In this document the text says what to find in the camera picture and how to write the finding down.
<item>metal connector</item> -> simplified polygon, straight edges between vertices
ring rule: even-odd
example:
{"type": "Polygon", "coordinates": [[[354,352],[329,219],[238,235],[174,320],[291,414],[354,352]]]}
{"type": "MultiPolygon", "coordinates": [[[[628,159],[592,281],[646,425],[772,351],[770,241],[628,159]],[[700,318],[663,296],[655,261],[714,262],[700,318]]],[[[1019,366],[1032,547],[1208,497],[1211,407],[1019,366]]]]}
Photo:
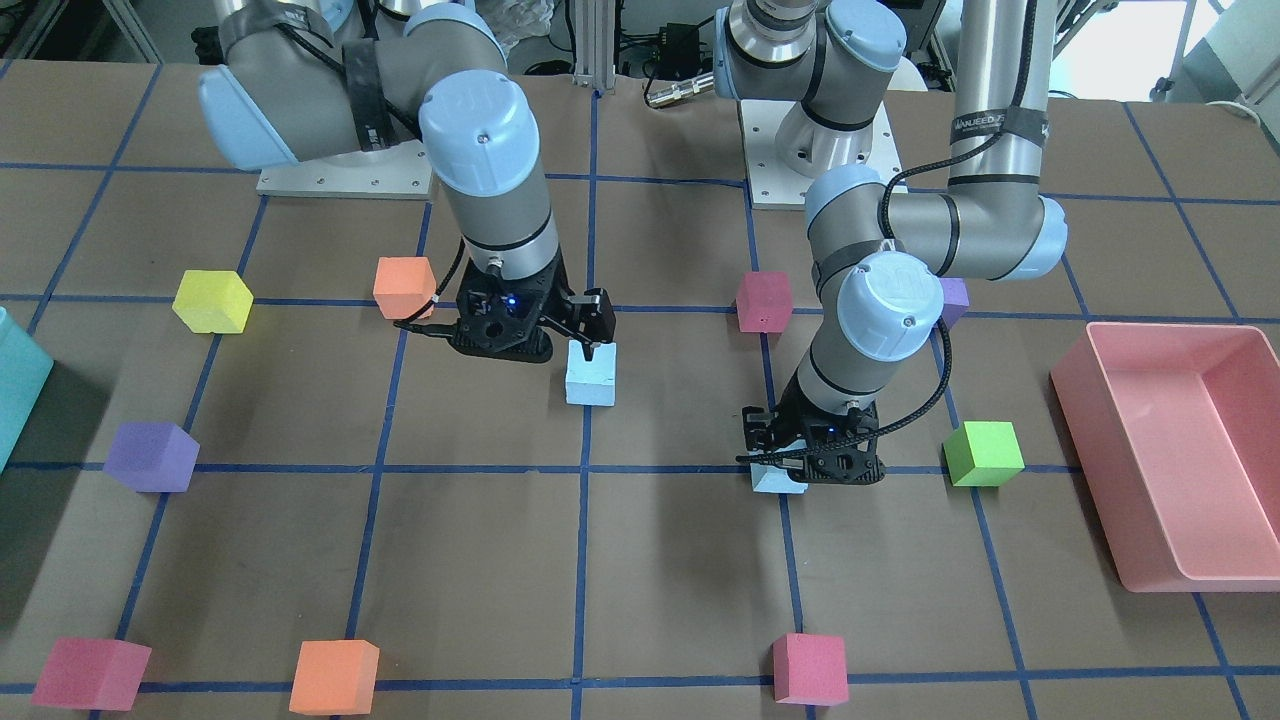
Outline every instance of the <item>metal connector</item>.
{"type": "Polygon", "coordinates": [[[675,105],[686,97],[692,97],[713,87],[716,87],[716,73],[703,73],[689,79],[682,79],[671,87],[650,92],[648,96],[649,106],[666,108],[667,105],[675,105]]]}

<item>yellow cube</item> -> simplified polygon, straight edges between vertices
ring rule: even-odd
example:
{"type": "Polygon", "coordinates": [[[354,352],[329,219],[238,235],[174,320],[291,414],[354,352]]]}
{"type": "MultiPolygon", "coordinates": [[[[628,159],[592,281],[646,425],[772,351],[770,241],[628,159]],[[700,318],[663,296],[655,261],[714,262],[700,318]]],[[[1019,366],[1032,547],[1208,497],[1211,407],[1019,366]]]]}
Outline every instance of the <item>yellow cube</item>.
{"type": "Polygon", "coordinates": [[[173,311],[193,333],[244,332],[253,293],[234,270],[187,270],[173,311]]]}

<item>white mounting plate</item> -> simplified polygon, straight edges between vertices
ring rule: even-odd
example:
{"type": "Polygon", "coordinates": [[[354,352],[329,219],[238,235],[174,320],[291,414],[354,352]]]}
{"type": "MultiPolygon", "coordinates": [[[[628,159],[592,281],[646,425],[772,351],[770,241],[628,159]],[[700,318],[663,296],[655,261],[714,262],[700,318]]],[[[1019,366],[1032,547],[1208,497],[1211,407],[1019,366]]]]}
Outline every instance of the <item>white mounting plate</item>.
{"type": "Polygon", "coordinates": [[[426,200],[430,186],[431,164],[416,140],[374,152],[268,168],[257,178],[259,195],[285,197],[426,200]]]}
{"type": "MultiPolygon", "coordinates": [[[[751,206],[758,210],[803,210],[804,196],[814,178],[801,176],[782,161],[774,149],[773,138],[778,133],[782,118],[787,117],[795,102],[790,100],[742,100],[742,150],[746,152],[746,170],[751,181],[751,206]]],[[[897,143],[888,127],[888,114],[882,104],[876,110],[873,120],[876,141],[867,165],[888,182],[902,169],[897,158],[897,143]]],[[[899,184],[893,192],[906,192],[899,184]]]]}

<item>grid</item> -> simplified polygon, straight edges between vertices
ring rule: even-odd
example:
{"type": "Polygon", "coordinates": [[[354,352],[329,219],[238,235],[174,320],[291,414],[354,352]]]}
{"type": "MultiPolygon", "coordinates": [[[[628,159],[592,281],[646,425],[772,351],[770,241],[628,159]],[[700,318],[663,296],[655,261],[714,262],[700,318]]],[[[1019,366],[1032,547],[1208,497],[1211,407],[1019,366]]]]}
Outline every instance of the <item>grid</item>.
{"type": "MultiPolygon", "coordinates": [[[[5,63],[0,67],[0,81],[5,79],[8,76],[13,61],[5,63]]],[[[54,270],[45,291],[42,293],[0,293],[0,301],[26,301],[35,302],[36,310],[28,324],[28,332],[35,334],[37,340],[40,323],[45,316],[46,310],[52,305],[60,304],[170,304],[172,297],[165,296],[145,296],[145,295],[76,295],[76,293],[60,293],[58,292],[59,284],[81,245],[82,238],[93,215],[102,201],[104,193],[108,191],[109,184],[113,178],[120,174],[129,173],[198,173],[198,174],[237,174],[236,170],[228,170],[223,168],[180,168],[180,167],[152,167],[152,165],[128,165],[122,163],[125,155],[125,150],[129,146],[131,138],[138,124],[143,110],[152,96],[156,83],[161,76],[161,68],[154,68],[150,70],[150,79],[142,92],[141,100],[133,111],[133,115],[125,128],[123,137],[119,141],[118,147],[111,158],[111,160],[105,165],[95,164],[45,164],[45,163],[5,163],[0,161],[0,170],[70,170],[70,172],[91,172],[102,173],[102,179],[92,195],[83,217],[77,225],[74,234],[70,237],[65,254],[59,261],[56,269],[54,270]]],[[[0,92],[4,91],[3,83],[0,83],[0,92]]],[[[745,250],[749,256],[750,269],[762,269],[760,252],[756,241],[756,223],[755,217],[750,209],[750,192],[745,181],[741,179],[723,179],[723,178],[662,178],[662,177],[632,177],[632,176],[620,176],[620,174],[604,174],[599,172],[599,136],[600,136],[600,108],[602,102],[608,102],[608,99],[602,99],[599,95],[593,95],[590,97],[590,143],[589,143],[589,172],[588,173],[549,173],[548,178],[554,181],[567,181],[575,183],[586,183],[588,186],[588,227],[586,227],[586,286],[590,287],[595,283],[595,270],[596,270],[596,218],[599,214],[599,199],[598,191],[604,183],[641,183],[641,184],[659,184],[659,186],[712,186],[712,187],[726,187],[736,188],[741,192],[742,197],[742,211],[744,222],[746,228],[746,242],[745,250]]],[[[1222,302],[1229,310],[1228,315],[1149,315],[1149,314],[1102,314],[1091,311],[1085,295],[1082,291],[1082,284],[1079,282],[1076,272],[1073,269],[1069,258],[1064,259],[1064,270],[1070,284],[1070,290],[1078,304],[1078,313],[1030,313],[1030,311],[991,311],[991,310],[973,310],[969,313],[970,318],[975,319],[988,319],[988,320],[1051,320],[1051,322],[1089,322],[1089,320],[1128,320],[1128,322],[1176,322],[1176,323],[1248,323],[1260,325],[1280,325],[1280,318],[1276,316],[1247,316],[1243,315],[1236,304],[1233,301],[1231,295],[1228,292],[1228,286],[1220,277],[1215,264],[1210,258],[1210,252],[1206,250],[1197,229],[1187,213],[1187,206],[1280,206],[1280,200],[1271,199],[1216,199],[1216,197],[1181,197],[1175,190],[1174,184],[1166,176],[1156,152],[1152,149],[1148,137],[1143,132],[1143,128],[1134,115],[1129,105],[1123,105],[1124,113],[1128,118],[1130,128],[1134,136],[1140,142],[1147,158],[1149,159],[1152,168],[1162,183],[1166,195],[1093,195],[1093,193],[1052,193],[1047,192],[1050,197],[1059,200],[1079,200],[1079,201],[1101,201],[1101,202],[1116,202],[1116,204],[1158,204],[1170,205],[1176,210],[1176,214],[1185,227],[1188,236],[1190,237],[1194,249],[1204,265],[1206,272],[1212,279],[1215,290],[1220,293],[1222,302]]],[[[918,190],[920,192],[931,192],[931,190],[918,190]]],[[[239,263],[237,265],[238,272],[243,275],[250,268],[255,243],[257,241],[260,229],[264,223],[264,218],[273,200],[262,197],[253,214],[252,224],[247,238],[243,243],[243,250],[239,255],[239,263]]],[[[428,204],[425,211],[421,217],[417,252],[420,255],[428,251],[428,234],[431,227],[431,205],[428,204]]],[[[256,304],[264,306],[311,306],[311,307],[370,307],[374,306],[371,300],[366,299],[326,299],[326,297],[264,297],[257,299],[256,304]]],[[[452,304],[442,304],[442,307],[449,309],[452,304]]],[[[623,314],[621,323],[627,322],[627,315],[641,315],[641,314],[662,314],[662,315],[675,315],[675,314],[694,314],[694,315],[727,315],[732,314],[733,309],[731,306],[718,306],[718,305],[620,305],[617,307],[618,313],[623,314]]],[[[805,315],[820,315],[820,310],[815,307],[799,307],[796,310],[797,316],[805,315]]],[[[372,464],[260,464],[260,462],[201,462],[197,465],[197,473],[202,474],[236,474],[236,473],[256,473],[256,474],[356,474],[356,475],[369,475],[370,477],[370,492],[367,497],[367,510],[364,521],[364,529],[361,533],[361,543],[358,550],[358,562],[355,571],[355,583],[351,588],[349,610],[347,612],[346,632],[344,637],[352,638],[357,637],[360,618],[364,602],[364,593],[366,585],[366,578],[369,573],[370,555],[375,542],[375,530],[379,521],[380,498],[383,493],[383,480],[387,477],[429,477],[429,475],[457,475],[457,474],[525,474],[530,471],[545,474],[545,475],[577,475],[577,530],[576,530],[576,562],[573,571],[573,637],[572,637],[572,670],[568,676],[550,676],[550,678],[451,678],[451,679],[433,679],[433,678],[419,678],[419,679],[383,679],[378,683],[379,693],[396,693],[396,692],[425,692],[425,691],[440,691],[440,692],[463,692],[463,691],[563,691],[570,694],[570,707],[568,715],[571,719],[577,720],[584,716],[584,692],[585,691],[625,691],[625,689],[639,689],[639,688],[735,688],[735,687],[755,687],[767,688],[772,684],[772,678],[764,674],[714,674],[714,675],[627,675],[627,676],[589,676],[585,667],[585,643],[586,643],[586,626],[588,626],[588,568],[589,568],[589,548],[591,533],[590,518],[591,518],[591,486],[593,478],[604,475],[632,475],[632,474],[653,474],[653,475],[741,475],[742,469],[736,465],[708,465],[708,464],[671,464],[671,465],[635,465],[635,464],[596,464],[593,462],[591,446],[593,446],[593,410],[585,407],[581,411],[581,454],[577,465],[515,465],[515,464],[452,464],[452,465],[424,465],[424,464],[393,464],[388,461],[388,447],[392,439],[392,430],[396,421],[396,410],[399,393],[402,391],[402,370],[406,361],[407,350],[407,334],[398,333],[393,361],[390,366],[390,379],[385,388],[385,411],[381,418],[380,432],[378,434],[376,454],[372,464]]],[[[223,347],[221,337],[215,336],[207,347],[207,352],[204,360],[204,365],[200,370],[198,379],[195,383],[191,401],[186,411],[186,419],[182,423],[186,430],[192,430],[196,424],[202,401],[206,398],[206,387],[209,386],[210,377],[214,373],[215,365],[218,364],[219,351],[223,347]]],[[[763,391],[772,405],[774,401],[774,369],[776,361],[773,359],[774,351],[771,348],[769,338],[765,336],[759,337],[759,363],[763,374],[763,391]]],[[[937,365],[937,372],[941,372],[941,348],[938,346],[937,338],[932,340],[932,355],[937,365]]],[[[954,382],[954,389],[956,392],[963,392],[963,384],[954,382]]],[[[952,428],[959,425],[960,411],[957,410],[957,402],[952,389],[947,391],[946,395],[946,409],[948,420],[952,428]]],[[[15,461],[10,464],[10,469],[14,470],[28,470],[28,471],[58,471],[68,469],[79,470],[101,470],[100,462],[65,462],[65,461],[42,461],[42,460],[24,460],[15,461]]],[[[905,465],[895,464],[888,469],[891,475],[945,475],[945,468],[941,465],[905,465]]],[[[1079,468],[1065,464],[1034,464],[1028,466],[1028,473],[1030,474],[1046,474],[1046,475],[1062,475],[1062,474],[1078,474],[1079,468]]],[[[1006,589],[1005,577],[1002,573],[1001,560],[997,553],[996,542],[993,541],[991,523],[988,521],[988,512],[984,506],[986,502],[991,502],[995,497],[993,493],[980,492],[977,488],[968,491],[969,501],[973,507],[973,519],[977,523],[978,532],[980,534],[983,553],[987,561],[987,570],[989,571],[989,580],[993,585],[996,600],[1000,606],[1000,615],[1004,625],[1004,630],[1007,639],[1009,652],[1011,653],[1012,665],[1011,670],[947,670],[947,671],[910,671],[910,673],[852,673],[849,675],[849,683],[855,685],[855,694],[859,687],[874,687],[874,685],[942,685],[942,684],[969,684],[969,683],[1014,683],[1018,685],[1021,702],[1025,710],[1025,716],[1030,719],[1039,717],[1036,702],[1036,688],[1033,683],[1055,682],[1055,680],[1102,680],[1102,679],[1147,679],[1147,678],[1212,678],[1224,680],[1230,692],[1231,701],[1234,702],[1235,710],[1242,719],[1248,717],[1262,717],[1266,716],[1265,712],[1254,712],[1251,715],[1248,703],[1239,688],[1238,678],[1245,676],[1277,676],[1280,675],[1280,664],[1233,664],[1228,659],[1228,653],[1224,650],[1222,639],[1219,635],[1217,628],[1213,621],[1213,616],[1210,611],[1208,605],[1204,598],[1196,593],[1193,594],[1196,610],[1203,624],[1203,633],[1207,635],[1208,642],[1212,647],[1213,655],[1217,660],[1216,664],[1198,664],[1198,665],[1152,665],[1152,666],[1079,666],[1079,667],[1053,667],[1053,669],[1037,669],[1028,667],[1024,661],[1021,643],[1019,641],[1018,625],[1014,621],[1014,610],[1009,598],[1006,589]]],[[[120,612],[119,624],[115,632],[116,638],[125,638],[129,633],[131,625],[134,618],[134,610],[137,606],[138,596],[145,587],[147,579],[147,571],[151,562],[152,553],[156,548],[157,538],[160,530],[164,525],[165,516],[169,509],[169,495],[160,495],[159,501],[155,506],[150,528],[146,534],[146,541],[143,543],[142,551],[137,560],[137,569],[133,574],[133,580],[129,587],[124,607],[120,612]]],[[[794,512],[791,506],[791,500],[787,496],[780,496],[777,498],[777,523],[782,538],[782,552],[786,564],[786,580],[787,592],[790,596],[790,615],[792,620],[792,626],[796,632],[806,629],[805,624],[805,605],[803,583],[800,579],[800,571],[796,560],[796,542],[794,533],[794,512]]],[[[850,638],[850,642],[856,643],[858,638],[850,638]]],[[[24,696],[32,692],[33,683],[4,683],[0,684],[0,697],[3,696],[24,696]]],[[[284,694],[289,691],[291,683],[288,682],[259,682],[259,680],[216,680],[216,682],[147,682],[142,685],[142,692],[146,694],[183,694],[183,693],[265,693],[265,694],[284,694]]],[[[378,702],[375,701],[375,712],[378,708],[378,702]]],[[[809,707],[805,710],[808,717],[814,717],[814,708],[809,707]]],[[[97,712],[91,712],[88,715],[91,719],[97,717],[97,712]]]]}

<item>orange cube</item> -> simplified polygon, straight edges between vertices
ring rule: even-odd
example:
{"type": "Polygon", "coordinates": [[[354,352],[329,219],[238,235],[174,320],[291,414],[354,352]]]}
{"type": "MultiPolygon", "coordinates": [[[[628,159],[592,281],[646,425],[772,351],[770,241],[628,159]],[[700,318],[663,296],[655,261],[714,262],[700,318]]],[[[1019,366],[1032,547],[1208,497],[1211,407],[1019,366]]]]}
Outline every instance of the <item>orange cube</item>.
{"type": "MultiPolygon", "coordinates": [[[[403,320],[435,295],[435,273],[426,258],[379,258],[374,300],[388,320],[403,320]]],[[[435,310],[428,310],[424,318],[435,310]]]]}
{"type": "Polygon", "coordinates": [[[374,708],[378,648],[366,641],[306,641],[298,653],[289,711],[369,715],[374,708]]]}

